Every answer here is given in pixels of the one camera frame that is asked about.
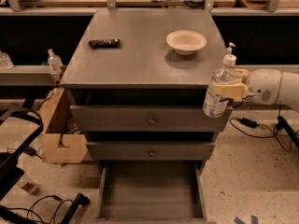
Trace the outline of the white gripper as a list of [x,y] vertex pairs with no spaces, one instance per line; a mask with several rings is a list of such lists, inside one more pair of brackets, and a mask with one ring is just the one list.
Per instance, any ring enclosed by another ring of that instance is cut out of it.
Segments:
[[231,99],[245,98],[249,93],[249,99],[259,105],[273,105],[278,98],[278,89],[281,82],[281,72],[272,69],[259,69],[250,72],[247,69],[235,69],[246,81],[243,83],[219,84],[211,83],[209,89],[219,95]]

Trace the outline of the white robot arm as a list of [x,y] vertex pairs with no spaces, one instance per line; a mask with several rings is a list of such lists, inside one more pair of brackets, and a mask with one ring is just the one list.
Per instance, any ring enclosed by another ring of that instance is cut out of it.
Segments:
[[249,99],[259,105],[286,105],[299,111],[299,74],[275,69],[248,71],[235,69],[241,76],[233,81],[212,81],[210,90],[230,99]]

